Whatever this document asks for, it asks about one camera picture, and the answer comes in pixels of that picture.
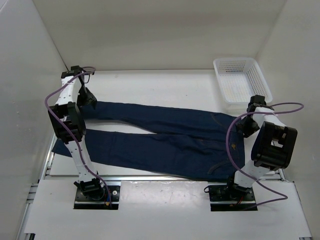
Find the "jeans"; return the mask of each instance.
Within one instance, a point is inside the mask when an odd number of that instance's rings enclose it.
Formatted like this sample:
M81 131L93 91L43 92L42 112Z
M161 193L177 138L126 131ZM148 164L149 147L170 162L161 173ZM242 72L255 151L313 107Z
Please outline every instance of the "jeans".
M224 181L236 169L226 152L226 133L235 119L194 109L98 102L81 108L85 120L122 121L155 134L87 129L85 142L95 163L207 181ZM245 164L244 138L234 127L229 142L233 160ZM58 140L53 152L70 156Z

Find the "metal base plate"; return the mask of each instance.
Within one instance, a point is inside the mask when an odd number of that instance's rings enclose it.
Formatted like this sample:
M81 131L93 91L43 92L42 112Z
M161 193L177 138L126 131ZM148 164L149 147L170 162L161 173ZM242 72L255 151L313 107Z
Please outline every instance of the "metal base plate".
M84 196L82 192L77 189L75 193L73 209L118 210L121 186L109 185L108 187L111 193L112 207L106 203L107 198L103 197L100 200L94 200L88 196Z
M211 212L243 211L256 204L255 195L252 189L243 198L240 204L235 205L237 204L238 200L232 199L227 194L224 194L225 188L225 184L208 186ZM257 207L252 207L247 211L257 210Z

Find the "white basket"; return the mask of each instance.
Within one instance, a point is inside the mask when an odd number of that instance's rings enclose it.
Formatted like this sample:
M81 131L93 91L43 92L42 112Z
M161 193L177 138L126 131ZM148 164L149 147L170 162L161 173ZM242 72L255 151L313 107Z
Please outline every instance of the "white basket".
M229 114L245 112L254 95L265 96L266 103L272 101L266 80L253 58L217 58L213 66Z

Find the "denim fabric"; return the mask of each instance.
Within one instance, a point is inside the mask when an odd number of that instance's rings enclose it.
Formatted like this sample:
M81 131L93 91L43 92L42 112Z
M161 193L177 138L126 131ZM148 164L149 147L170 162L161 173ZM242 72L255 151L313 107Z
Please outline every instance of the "denim fabric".
M156 134L87 129L85 142L93 162L191 179L223 181L235 172L225 140L232 116L209 111L130 103L98 102L82 107L85 120L123 121ZM234 128L230 136L234 161L245 163L244 139ZM71 156L58 140L53 151Z

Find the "white panel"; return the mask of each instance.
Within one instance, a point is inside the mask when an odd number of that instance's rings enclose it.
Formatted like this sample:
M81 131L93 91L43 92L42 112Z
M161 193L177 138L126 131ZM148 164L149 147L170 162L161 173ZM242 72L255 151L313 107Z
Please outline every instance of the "white panel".
M68 67L211 69L255 57L285 0L33 0Z
M53 134L44 98L65 68L31 0L0 8L0 239L12 240Z
M293 183L266 182L289 199L254 212L211 212L206 182L121 183L119 210L73 209L72 180L42 180L26 233L35 240L298 240L310 237ZM255 185L258 202L275 197Z
M298 131L292 160L285 173L296 183L315 239L320 239L320 208L315 207L320 203L319 13L319 0L288 0L258 58L274 103L305 104L301 112L279 118Z

